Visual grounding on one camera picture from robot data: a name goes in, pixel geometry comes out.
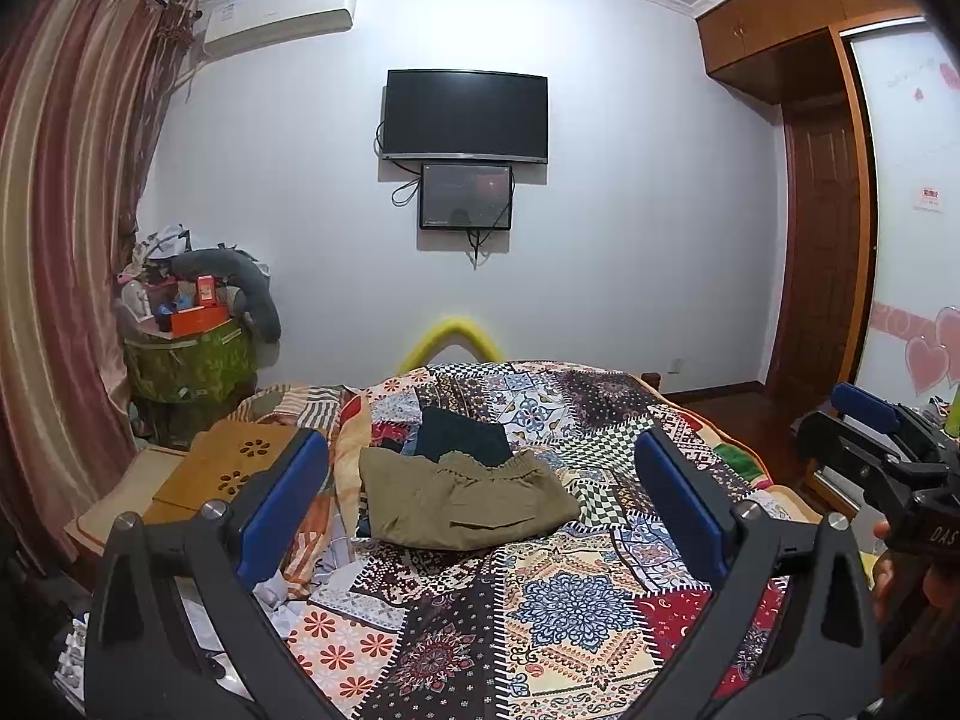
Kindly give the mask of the person's right hand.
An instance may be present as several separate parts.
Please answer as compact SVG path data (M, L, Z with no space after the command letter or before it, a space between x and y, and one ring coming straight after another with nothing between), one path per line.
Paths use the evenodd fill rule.
M885 550L872 567L872 603L878 622L889 621L893 608L898 605L896 595L911 585L909 580L900 577L905 567L905 558L892 550ZM923 592L936 610L951 610L958 605L958 554L944 561L934 561L928 567L923 578Z

